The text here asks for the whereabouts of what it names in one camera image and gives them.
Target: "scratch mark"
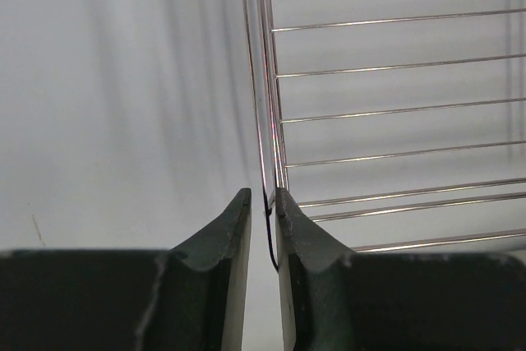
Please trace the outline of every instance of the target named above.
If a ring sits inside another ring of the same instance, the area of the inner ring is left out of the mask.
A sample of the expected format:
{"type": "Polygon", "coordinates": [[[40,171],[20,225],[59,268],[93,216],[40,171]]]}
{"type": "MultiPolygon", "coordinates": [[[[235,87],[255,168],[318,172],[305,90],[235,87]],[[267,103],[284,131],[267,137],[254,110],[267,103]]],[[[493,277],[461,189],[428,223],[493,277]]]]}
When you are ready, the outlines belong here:
{"type": "Polygon", "coordinates": [[[36,218],[35,218],[34,214],[31,215],[31,219],[33,220],[33,225],[35,226],[36,233],[39,235],[39,240],[42,243],[42,246],[46,247],[46,243],[44,242],[44,239],[42,238],[42,233],[40,233],[40,229],[39,229],[39,226],[36,223],[36,218]]]}
{"type": "Polygon", "coordinates": [[[161,284],[163,283],[163,277],[164,273],[166,272],[167,263],[168,253],[161,254],[155,259],[155,264],[157,265],[157,274],[155,275],[154,284],[151,289],[151,299],[148,303],[148,306],[146,306],[145,312],[142,315],[141,321],[139,322],[139,325],[135,331],[137,341],[135,347],[136,351],[142,351],[144,347],[145,334],[150,327],[150,323],[155,314],[155,309],[157,308],[157,303],[159,302],[159,291],[161,284]]]}

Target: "wire rack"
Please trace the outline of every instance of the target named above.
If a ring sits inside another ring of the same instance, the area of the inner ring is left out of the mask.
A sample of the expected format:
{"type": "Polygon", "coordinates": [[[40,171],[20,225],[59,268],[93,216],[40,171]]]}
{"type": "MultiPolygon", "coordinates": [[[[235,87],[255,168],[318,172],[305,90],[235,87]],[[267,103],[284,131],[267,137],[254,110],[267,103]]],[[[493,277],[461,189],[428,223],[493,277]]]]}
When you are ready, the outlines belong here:
{"type": "MultiPolygon", "coordinates": [[[[274,188],[314,196],[299,206],[314,210],[315,222],[526,198],[524,0],[243,1],[268,215],[275,191],[269,178],[274,188]],[[452,31],[457,34],[450,37],[452,31]],[[262,91],[265,100],[258,100],[262,91]],[[368,127],[360,123],[366,120],[368,127]],[[383,129],[383,136],[371,133],[383,129]],[[362,167],[349,170],[353,166],[362,167]],[[367,183],[400,167],[407,177],[391,175],[394,185],[424,187],[397,191],[367,183]],[[441,176],[448,172],[456,182],[441,176]],[[306,191],[306,177],[325,181],[306,191]],[[330,180],[336,180],[332,187],[330,180]],[[379,206],[359,206],[371,202],[379,206]]],[[[353,249],[524,237],[526,210],[520,207],[514,215],[523,218],[521,229],[353,249]]]]}

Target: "white wall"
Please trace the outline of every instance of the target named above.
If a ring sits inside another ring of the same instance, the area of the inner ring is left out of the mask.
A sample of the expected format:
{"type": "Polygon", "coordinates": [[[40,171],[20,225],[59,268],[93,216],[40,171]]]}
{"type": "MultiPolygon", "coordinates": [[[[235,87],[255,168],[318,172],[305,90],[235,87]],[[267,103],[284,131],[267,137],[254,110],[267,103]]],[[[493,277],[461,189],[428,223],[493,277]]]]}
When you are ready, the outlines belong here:
{"type": "MultiPolygon", "coordinates": [[[[450,0],[438,4],[374,0],[374,7],[371,0],[310,1],[316,12],[306,12],[309,5],[299,0],[277,0],[276,21],[280,25],[317,21],[327,11],[325,6],[333,7],[334,21],[440,13],[448,12],[450,0]],[[418,5],[428,9],[421,11],[418,5]],[[346,12],[338,14],[334,6],[346,12]]],[[[457,1],[453,9],[505,8],[504,0],[457,1]]],[[[278,282],[265,244],[241,0],[2,0],[1,9],[0,246],[171,247],[214,218],[237,189],[252,187],[243,348],[281,349],[278,282]]],[[[468,25],[468,20],[448,23],[423,30],[412,26],[399,34],[414,43],[427,40],[420,53],[426,59],[485,56],[505,47],[503,17],[476,26],[468,25]],[[454,53],[447,44],[457,45],[454,53]]],[[[343,41],[329,30],[283,35],[280,61],[291,72],[354,67],[357,62],[413,62],[420,47],[400,51],[402,39],[393,41],[390,35],[398,28],[385,29],[361,30],[358,36],[349,33],[343,41]],[[386,40],[392,41],[387,49],[386,40]],[[322,58],[317,56],[317,43],[331,43],[322,58]]],[[[520,63],[514,65],[516,72],[520,63]]],[[[315,115],[321,109],[346,112],[506,95],[503,62],[429,73],[291,80],[284,107],[292,117],[315,115]],[[422,80],[429,84],[427,89],[422,88],[422,80]],[[349,83],[355,87],[353,92],[349,83]]],[[[401,141],[413,145],[406,144],[405,149],[417,149],[439,142],[463,144],[466,137],[471,140],[465,144],[505,140],[507,112],[501,106],[458,117],[436,115],[431,121],[401,118],[398,126],[384,121],[354,124],[358,126],[352,129],[348,123],[309,125],[312,129],[303,132],[288,129],[289,159],[361,155],[366,150],[395,152],[403,148],[401,141]],[[418,127],[413,135],[396,135],[408,126],[418,127]],[[435,128],[433,137],[427,136],[428,127],[435,128]],[[331,144],[336,143],[336,148],[322,152],[328,137],[335,136],[331,144]],[[355,151],[344,149],[348,140],[338,136],[355,139],[355,151]],[[311,156],[304,156],[306,149],[311,156]]],[[[517,109],[514,114],[516,133],[517,109]]],[[[524,177],[525,159],[519,151],[512,159],[506,150],[488,155],[460,156],[453,168],[443,158],[433,163],[435,172],[426,162],[413,163],[416,168],[409,168],[407,162],[389,168],[375,164],[374,177],[366,172],[370,169],[338,167],[323,173],[328,179],[321,177],[320,169],[312,169],[291,173],[291,189],[303,200],[326,197],[322,195],[329,191],[329,181],[346,195],[425,187],[438,183],[437,173],[449,175],[440,179],[445,183],[463,181],[467,175],[473,175],[470,180],[524,177]],[[498,165],[490,167],[488,161],[498,165]]],[[[398,223],[379,218],[327,228],[356,245],[524,225],[523,201],[495,207],[455,211],[460,214],[447,214],[447,224],[436,221],[444,214],[426,214],[422,223],[422,214],[416,213],[398,223]]]]}

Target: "vertical metal rod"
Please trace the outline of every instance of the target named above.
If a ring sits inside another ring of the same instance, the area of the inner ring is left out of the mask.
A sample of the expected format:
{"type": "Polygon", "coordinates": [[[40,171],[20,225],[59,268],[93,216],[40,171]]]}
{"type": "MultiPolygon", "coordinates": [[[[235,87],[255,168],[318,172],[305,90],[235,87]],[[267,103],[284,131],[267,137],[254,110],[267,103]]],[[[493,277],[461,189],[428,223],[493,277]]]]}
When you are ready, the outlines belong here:
{"type": "MultiPolygon", "coordinates": [[[[519,0],[519,7],[524,7],[525,1],[519,0]]],[[[524,24],[526,21],[524,20],[524,13],[519,13],[519,51],[524,52],[524,24]]],[[[526,60],[523,58],[519,59],[519,89],[520,89],[520,95],[524,96],[524,64],[526,63],[526,60]]],[[[524,112],[526,109],[524,108],[526,106],[525,103],[520,104],[519,107],[519,139],[524,140],[524,129],[526,128],[526,117],[524,116],[524,112]]],[[[520,153],[521,155],[524,155],[524,145],[520,146],[520,153]]]]}
{"type": "Polygon", "coordinates": [[[282,185],[279,185],[280,187],[284,187],[288,189],[288,170],[284,166],[287,163],[287,155],[285,152],[285,139],[284,139],[284,128],[281,123],[281,120],[283,119],[282,111],[281,111],[281,94],[279,92],[279,80],[277,78],[277,75],[279,73],[278,70],[278,57],[276,54],[276,42],[275,42],[275,34],[274,34],[274,13],[272,10],[272,0],[264,0],[265,1],[265,11],[266,11],[266,34],[268,34],[268,40],[269,40],[269,46],[271,51],[271,63],[270,63],[270,69],[272,71],[271,77],[272,77],[272,89],[275,97],[275,110],[277,115],[277,126],[278,126],[278,144],[279,144],[279,151],[281,153],[281,163],[279,164],[282,168],[282,185]]]}
{"type": "MultiPolygon", "coordinates": [[[[511,0],[505,0],[505,9],[511,9],[511,0]]],[[[505,17],[505,52],[506,56],[511,55],[511,15],[506,14],[505,17]]],[[[506,85],[506,98],[511,99],[513,96],[513,81],[512,81],[512,59],[505,60],[505,85],[506,85]]],[[[507,104],[506,111],[506,137],[507,141],[513,140],[513,104],[507,104]]],[[[513,147],[508,145],[508,159],[511,159],[513,155],[513,147]]]]}
{"type": "Polygon", "coordinates": [[[263,186],[263,204],[265,206],[265,219],[266,219],[266,229],[269,242],[270,250],[270,259],[272,260],[272,265],[277,270],[278,263],[275,260],[274,248],[272,247],[272,233],[270,230],[270,204],[267,192],[267,183],[266,183],[266,171],[265,171],[265,156],[263,153],[263,138],[261,135],[261,118],[257,105],[257,91],[256,91],[256,78],[254,71],[254,58],[252,56],[252,44],[251,44],[251,30],[250,30],[250,19],[248,17],[248,0],[242,0],[243,5],[243,17],[245,22],[245,35],[247,37],[247,49],[248,49],[248,66],[250,72],[250,81],[252,85],[252,104],[254,105],[254,115],[256,118],[256,130],[257,130],[257,145],[260,154],[260,170],[261,170],[261,184],[263,186]]]}
{"type": "Polygon", "coordinates": [[[259,34],[261,38],[261,56],[263,57],[263,63],[265,65],[265,91],[268,98],[268,106],[269,106],[269,124],[270,124],[270,133],[271,133],[271,145],[272,145],[272,153],[273,153],[273,162],[274,162],[274,169],[275,169],[275,180],[276,184],[279,186],[283,180],[283,160],[281,158],[281,152],[280,152],[280,145],[278,144],[278,123],[276,122],[277,114],[276,114],[276,107],[275,107],[275,100],[274,100],[274,94],[272,90],[272,71],[270,69],[271,60],[269,59],[270,52],[269,52],[269,43],[268,43],[268,34],[267,31],[267,24],[265,19],[265,4],[264,0],[256,0],[256,3],[258,5],[258,12],[259,12],[259,34]]]}

